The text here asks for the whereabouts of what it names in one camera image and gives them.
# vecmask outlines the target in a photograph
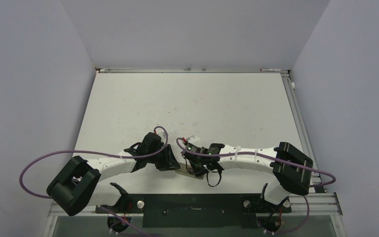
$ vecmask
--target table surface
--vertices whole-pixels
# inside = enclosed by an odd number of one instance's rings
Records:
[[[76,143],[77,150],[117,154],[164,126],[178,162],[177,137],[200,137],[204,146],[225,143],[269,148],[299,134],[280,74],[119,73],[97,74]],[[79,154],[85,159],[96,155]],[[260,193],[274,177],[252,170],[223,172],[217,187],[207,181],[158,171],[153,164],[103,182],[136,194]],[[217,174],[210,174],[212,184]]]

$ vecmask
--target black cable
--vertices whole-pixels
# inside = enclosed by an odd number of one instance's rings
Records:
[[[217,184],[214,185],[214,186],[211,185],[210,182],[208,181],[208,173],[210,173],[210,172],[207,172],[207,184],[208,184],[208,186],[214,188],[215,186],[219,185],[219,183],[220,183],[221,180],[222,180],[222,172],[221,172],[221,171],[217,171],[217,172],[216,172],[216,173],[219,173],[219,181],[218,181]]]

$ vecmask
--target gray wall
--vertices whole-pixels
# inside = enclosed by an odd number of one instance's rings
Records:
[[[379,1],[332,0],[292,77],[348,236],[379,237]]]
[[[97,67],[290,69],[329,0],[61,0]]]
[[[18,176],[74,146],[94,75],[58,0],[0,1],[0,237],[41,235],[50,201],[22,191]],[[45,194],[65,159],[33,167],[27,186]]]

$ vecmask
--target robotic arm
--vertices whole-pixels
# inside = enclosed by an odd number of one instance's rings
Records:
[[[183,141],[186,147],[182,151],[182,156],[189,160],[195,176],[206,174],[209,170],[217,170],[221,175],[223,170],[233,168],[272,174],[275,179],[264,186],[262,198],[274,205],[281,204],[289,194],[302,196],[308,194],[311,171],[257,155],[261,153],[311,168],[313,161],[290,143],[281,142],[276,148],[247,149],[219,143],[212,143],[209,148],[198,147],[195,144],[199,144],[199,138],[195,136]]]
[[[166,142],[166,133],[148,133],[142,142],[121,152],[119,157],[148,156],[146,158],[104,157],[85,160],[80,156],[71,158],[47,187],[47,194],[69,215],[74,216],[86,206],[109,205],[120,202],[127,192],[118,184],[99,183],[109,177],[142,169],[147,163],[155,164],[158,170],[179,169],[171,146]],[[151,154],[164,149],[158,154]]]

